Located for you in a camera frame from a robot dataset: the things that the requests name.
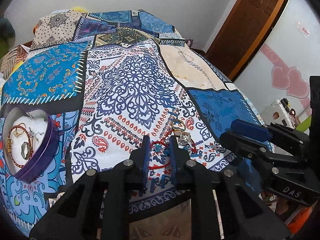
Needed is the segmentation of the white wardrobe door with hearts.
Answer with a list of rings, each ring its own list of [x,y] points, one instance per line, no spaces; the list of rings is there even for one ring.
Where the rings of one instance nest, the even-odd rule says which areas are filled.
[[[287,98],[300,121],[311,115],[309,78],[319,75],[319,19],[306,0],[289,0],[235,85],[259,113]]]

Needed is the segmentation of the purple heart-shaped tin box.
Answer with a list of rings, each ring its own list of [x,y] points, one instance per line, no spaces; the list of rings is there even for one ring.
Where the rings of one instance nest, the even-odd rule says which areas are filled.
[[[34,181],[50,164],[59,144],[59,131],[42,109],[11,109],[2,128],[4,156],[17,180]]]

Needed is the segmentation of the brown wooden door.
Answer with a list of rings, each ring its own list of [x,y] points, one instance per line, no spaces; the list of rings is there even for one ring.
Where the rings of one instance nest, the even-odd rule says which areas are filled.
[[[236,0],[206,59],[229,79],[236,78],[280,13],[285,0]]]

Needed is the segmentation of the patchwork patterned bed cover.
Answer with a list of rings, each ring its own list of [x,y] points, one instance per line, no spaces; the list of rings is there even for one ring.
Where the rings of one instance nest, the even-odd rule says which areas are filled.
[[[166,143],[183,131],[192,159],[221,171],[235,155],[218,138],[235,119],[262,124],[234,83],[176,29],[142,10],[59,11],[41,18],[24,63],[2,73],[1,119],[42,109],[56,154],[32,182],[9,172],[1,135],[1,204],[23,237],[87,170],[103,172],[151,140],[146,186],[133,191],[131,239],[190,239],[190,202],[175,189]]]

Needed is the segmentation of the yellow cloth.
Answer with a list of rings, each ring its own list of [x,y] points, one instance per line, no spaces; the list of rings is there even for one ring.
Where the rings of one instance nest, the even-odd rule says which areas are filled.
[[[16,63],[13,68],[12,68],[12,73],[16,72],[16,70],[18,70],[18,68],[20,68],[20,66],[23,64],[24,62],[23,61],[20,61],[18,63]]]

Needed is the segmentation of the striped orange brown blanket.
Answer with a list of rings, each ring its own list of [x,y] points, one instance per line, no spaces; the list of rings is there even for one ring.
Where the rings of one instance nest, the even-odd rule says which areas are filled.
[[[11,73],[12,68],[15,64],[19,62],[24,62],[27,58],[29,53],[29,47],[19,44],[12,50],[8,51],[2,58],[1,58],[1,72]]]

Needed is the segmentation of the green patterned cloth cabinet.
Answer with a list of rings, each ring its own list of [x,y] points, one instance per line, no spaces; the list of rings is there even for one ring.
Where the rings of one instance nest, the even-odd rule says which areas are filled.
[[[0,39],[0,59],[9,51],[9,45],[7,40]]]

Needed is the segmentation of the pile of clothes on cabinet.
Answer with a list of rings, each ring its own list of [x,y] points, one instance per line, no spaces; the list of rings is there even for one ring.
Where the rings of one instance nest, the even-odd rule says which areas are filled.
[[[15,37],[15,30],[7,18],[0,19],[0,36],[1,39],[10,39]]]

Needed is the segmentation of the yellow plush toy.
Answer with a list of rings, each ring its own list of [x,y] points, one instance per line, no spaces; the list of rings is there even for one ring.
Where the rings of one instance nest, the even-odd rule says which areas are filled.
[[[81,13],[87,13],[87,9],[81,6],[74,6],[71,8],[72,11],[78,11]]]

